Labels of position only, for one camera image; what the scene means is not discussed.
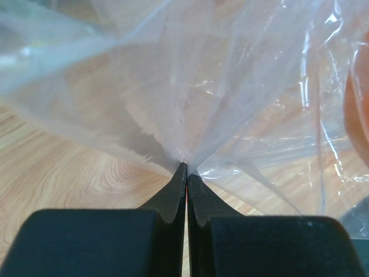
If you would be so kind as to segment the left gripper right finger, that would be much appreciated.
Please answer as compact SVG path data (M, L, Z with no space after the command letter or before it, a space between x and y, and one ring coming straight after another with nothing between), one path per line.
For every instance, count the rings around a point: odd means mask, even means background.
M191 276L367 276L343 226L325 216L245 216L187 179Z

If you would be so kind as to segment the fake orange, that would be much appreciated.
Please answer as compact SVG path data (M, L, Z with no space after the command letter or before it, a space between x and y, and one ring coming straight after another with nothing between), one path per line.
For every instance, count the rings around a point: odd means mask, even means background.
M344 125L351 144L368 165L368 34L363 37L344 93Z

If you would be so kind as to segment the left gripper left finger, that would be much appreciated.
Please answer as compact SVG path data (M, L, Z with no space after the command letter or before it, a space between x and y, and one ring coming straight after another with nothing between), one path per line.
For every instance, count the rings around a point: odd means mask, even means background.
M187 166L136 209L43 209L21 226L2 276L180 276Z

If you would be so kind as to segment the clear zip bag orange seal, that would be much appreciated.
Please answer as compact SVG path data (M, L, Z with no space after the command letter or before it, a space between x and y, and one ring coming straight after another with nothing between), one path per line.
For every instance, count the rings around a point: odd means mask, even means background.
M263 214L368 238L345 87L367 1L2 1L1 102L161 174L180 162Z

